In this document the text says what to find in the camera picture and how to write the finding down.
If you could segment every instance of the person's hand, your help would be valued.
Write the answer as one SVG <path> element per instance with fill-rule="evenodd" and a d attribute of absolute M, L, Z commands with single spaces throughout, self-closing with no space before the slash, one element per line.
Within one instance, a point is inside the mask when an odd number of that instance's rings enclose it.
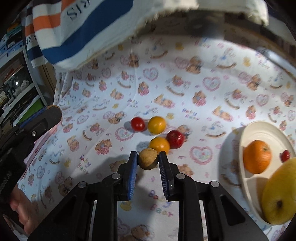
<path fill-rule="evenodd" d="M 21 189 L 14 187 L 10 195 L 10 207 L 19 215 L 19 221 L 24 225 L 24 231 L 30 235 L 39 225 L 38 216 L 32 203 Z"/>

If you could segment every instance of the small orange fruit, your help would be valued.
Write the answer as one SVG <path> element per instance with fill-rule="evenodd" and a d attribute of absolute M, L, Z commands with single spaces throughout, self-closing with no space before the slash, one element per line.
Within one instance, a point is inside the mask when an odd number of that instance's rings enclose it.
<path fill-rule="evenodd" d="M 166 121 L 161 116 L 154 116 L 148 122 L 148 130 L 154 135 L 162 133 L 165 128 Z"/>
<path fill-rule="evenodd" d="M 154 149 L 159 154 L 161 151 L 165 151 L 168 154 L 170 150 L 170 144 L 163 137 L 155 137 L 150 141 L 149 148 Z"/>
<path fill-rule="evenodd" d="M 262 173 L 270 164 L 271 150 L 260 140 L 252 141 L 243 150 L 244 167 L 252 174 Z"/>

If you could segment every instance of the metal screw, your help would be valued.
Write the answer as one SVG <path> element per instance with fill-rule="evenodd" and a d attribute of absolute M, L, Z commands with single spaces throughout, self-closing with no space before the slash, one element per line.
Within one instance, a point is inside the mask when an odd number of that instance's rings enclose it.
<path fill-rule="evenodd" d="M 86 182 L 80 182 L 78 183 L 79 188 L 85 188 L 86 187 Z"/>
<path fill-rule="evenodd" d="M 121 175 L 119 173 L 113 173 L 111 176 L 113 179 L 119 179 Z"/>
<path fill-rule="evenodd" d="M 220 186 L 220 184 L 217 181 L 212 181 L 211 186 L 217 188 L 218 186 Z"/>
<path fill-rule="evenodd" d="M 185 175 L 184 175 L 183 173 L 178 173 L 178 174 L 176 175 L 176 177 L 177 177 L 178 179 L 184 179 L 184 178 L 185 178 Z"/>

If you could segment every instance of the red cherry tomato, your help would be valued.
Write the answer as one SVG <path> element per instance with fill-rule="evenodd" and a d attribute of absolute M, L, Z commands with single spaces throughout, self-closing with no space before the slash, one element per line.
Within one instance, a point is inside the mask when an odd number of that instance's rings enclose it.
<path fill-rule="evenodd" d="M 288 150 L 284 150 L 281 154 L 281 161 L 285 162 L 290 159 L 290 152 Z"/>
<path fill-rule="evenodd" d="M 134 131 L 143 131 L 145 129 L 145 122 L 140 117 L 132 118 L 131 127 Z"/>
<path fill-rule="evenodd" d="M 167 140 L 172 149 L 180 148 L 184 142 L 184 135 L 179 131 L 170 131 L 167 134 Z"/>

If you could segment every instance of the white bowl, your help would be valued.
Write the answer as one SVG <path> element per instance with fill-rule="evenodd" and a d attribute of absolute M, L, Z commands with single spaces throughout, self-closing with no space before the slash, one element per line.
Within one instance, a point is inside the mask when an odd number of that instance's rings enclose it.
<path fill-rule="evenodd" d="M 266 142 L 272 154 L 269 166 L 260 174 L 252 174 L 244 168 L 243 148 L 247 147 L 254 140 Z M 261 195 L 266 181 L 282 165 L 280 154 L 284 150 L 290 152 L 291 158 L 296 156 L 294 148 L 285 134 L 274 125 L 264 121 L 255 121 L 247 125 L 239 142 L 239 168 L 242 189 L 251 211 L 259 221 L 266 225 L 271 224 L 264 220 L 260 205 Z"/>

